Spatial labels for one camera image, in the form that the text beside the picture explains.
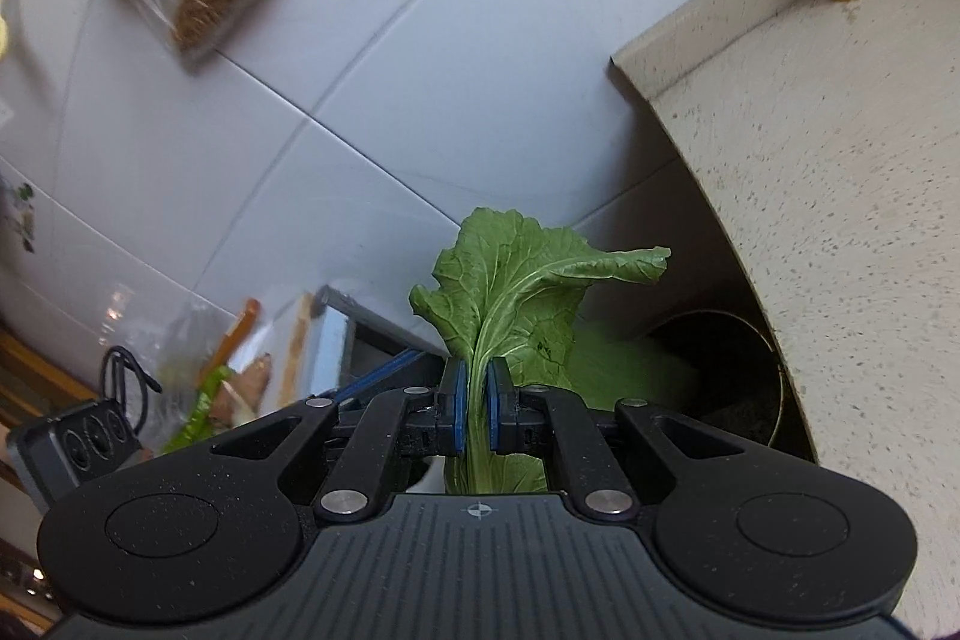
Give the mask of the small green mustard leaf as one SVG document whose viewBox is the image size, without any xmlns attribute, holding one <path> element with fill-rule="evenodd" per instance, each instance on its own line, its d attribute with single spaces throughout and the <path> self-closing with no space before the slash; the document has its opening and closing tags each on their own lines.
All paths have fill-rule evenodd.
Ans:
<svg viewBox="0 0 960 640">
<path fill-rule="evenodd" d="M 439 253 L 436 286 L 415 286 L 410 305 L 467 369 L 466 453 L 444 466 L 451 494 L 521 494 L 547 489 L 540 459 L 496 455 L 485 401 L 485 370 L 508 364 L 517 386 L 545 385 L 578 393 L 590 408 L 610 411 L 617 399 L 640 396 L 643 364 L 628 346 L 578 333 L 587 289 L 597 283 L 654 284 L 667 269 L 665 247 L 605 252 L 569 227 L 544 227 L 516 209 L 478 208 Z"/>
</svg>

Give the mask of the black trash bin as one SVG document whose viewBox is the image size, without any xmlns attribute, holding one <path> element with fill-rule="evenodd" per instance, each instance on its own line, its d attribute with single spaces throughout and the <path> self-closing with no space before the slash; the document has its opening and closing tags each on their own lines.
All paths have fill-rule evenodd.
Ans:
<svg viewBox="0 0 960 640">
<path fill-rule="evenodd" d="M 674 315 L 631 339 L 585 326 L 574 335 L 568 374 L 590 408 L 638 398 L 761 445 L 782 416 L 776 349 L 747 320 L 719 310 Z"/>
</svg>

